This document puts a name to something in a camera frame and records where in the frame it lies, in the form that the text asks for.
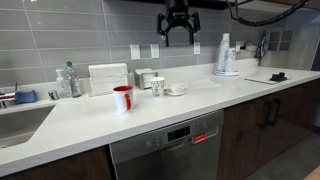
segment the cabinet handle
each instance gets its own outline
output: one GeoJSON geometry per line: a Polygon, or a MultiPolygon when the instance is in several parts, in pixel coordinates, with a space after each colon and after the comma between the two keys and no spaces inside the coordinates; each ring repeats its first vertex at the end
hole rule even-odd
{"type": "Polygon", "coordinates": [[[267,129],[267,125],[268,125],[268,120],[269,120],[269,114],[270,114],[270,111],[271,111],[271,107],[272,107],[272,102],[271,101],[266,101],[265,106],[267,106],[267,113],[266,113],[266,117],[265,117],[265,120],[264,120],[264,123],[260,123],[259,124],[259,127],[263,130],[266,130],[267,129]]]}
{"type": "Polygon", "coordinates": [[[274,116],[273,116],[273,121],[268,121],[268,124],[273,127],[277,124],[277,118],[279,116],[279,110],[280,110],[280,106],[281,106],[281,99],[275,99],[274,104],[277,105],[277,108],[276,108],[276,112],[274,113],[274,116]]]}

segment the plastic bottle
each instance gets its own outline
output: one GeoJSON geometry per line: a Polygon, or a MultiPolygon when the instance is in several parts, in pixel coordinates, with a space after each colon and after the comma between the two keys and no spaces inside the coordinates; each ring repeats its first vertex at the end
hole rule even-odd
{"type": "Polygon", "coordinates": [[[80,89],[80,82],[78,76],[76,74],[75,69],[72,67],[72,63],[70,61],[66,62],[67,65],[67,78],[70,83],[72,97],[80,97],[81,96],[81,89],[80,89]]]}
{"type": "Polygon", "coordinates": [[[63,69],[56,69],[58,93],[60,98],[71,97],[71,87],[69,81],[66,79],[66,72],[63,69]]]}

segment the electrical outlet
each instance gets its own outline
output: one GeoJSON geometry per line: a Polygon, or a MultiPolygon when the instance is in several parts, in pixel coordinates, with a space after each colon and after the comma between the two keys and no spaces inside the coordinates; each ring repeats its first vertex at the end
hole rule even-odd
{"type": "Polygon", "coordinates": [[[194,43],[194,54],[200,54],[200,43],[194,43]]]}
{"type": "Polygon", "coordinates": [[[236,52],[240,52],[240,47],[243,46],[243,41],[236,41],[236,52]]]}
{"type": "Polygon", "coordinates": [[[159,44],[151,44],[151,58],[159,58],[159,44]]]}
{"type": "Polygon", "coordinates": [[[139,47],[138,44],[130,45],[130,50],[131,50],[131,59],[132,60],[141,59],[141,57],[140,57],[140,47],[139,47]]]}

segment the sink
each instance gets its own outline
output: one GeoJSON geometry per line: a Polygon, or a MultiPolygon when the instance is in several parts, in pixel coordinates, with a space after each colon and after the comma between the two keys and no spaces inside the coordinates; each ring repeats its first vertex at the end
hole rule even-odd
{"type": "Polygon", "coordinates": [[[54,106],[0,115],[0,148],[27,142],[54,106]]]}

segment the kitchen counter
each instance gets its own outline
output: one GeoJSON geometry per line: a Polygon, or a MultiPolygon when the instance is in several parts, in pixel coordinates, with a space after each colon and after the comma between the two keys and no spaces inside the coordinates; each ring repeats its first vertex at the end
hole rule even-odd
{"type": "MultiPolygon", "coordinates": [[[[197,87],[183,96],[162,99],[152,99],[151,90],[135,90],[134,110],[126,114],[116,112],[112,95],[89,97],[85,94],[77,99],[56,103],[43,100],[37,102],[41,105],[20,107],[27,110],[55,105],[28,142],[0,149],[0,177],[320,78],[320,72],[257,66],[241,68],[241,75],[237,77],[221,77],[210,73],[208,66],[203,71],[195,70],[200,66],[169,70],[163,76],[166,83],[209,79],[214,86],[197,87]],[[244,80],[263,74],[271,77],[280,71],[292,79],[275,85],[244,80]]],[[[19,107],[0,112],[14,112],[15,108],[19,107]]]]}

